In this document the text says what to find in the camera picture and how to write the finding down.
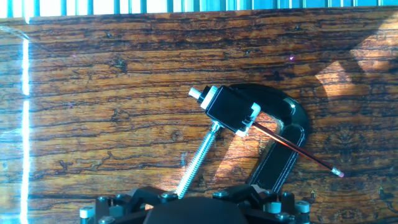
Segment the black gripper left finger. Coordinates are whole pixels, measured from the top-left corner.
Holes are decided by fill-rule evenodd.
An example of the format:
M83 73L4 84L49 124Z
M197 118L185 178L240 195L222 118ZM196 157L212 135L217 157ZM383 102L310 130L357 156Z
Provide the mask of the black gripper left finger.
M93 205L80 208L80 224L140 222L146 205L156 206L178 199L173 191L155 187L133 188L125 194L101 195Z

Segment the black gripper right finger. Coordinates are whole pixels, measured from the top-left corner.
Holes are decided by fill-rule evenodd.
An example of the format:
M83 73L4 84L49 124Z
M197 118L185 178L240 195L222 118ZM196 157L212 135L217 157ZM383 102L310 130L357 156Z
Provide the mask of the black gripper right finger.
M310 204L293 193L277 193L258 185L234 185L213 194L215 200L234 205L245 223L310 223Z

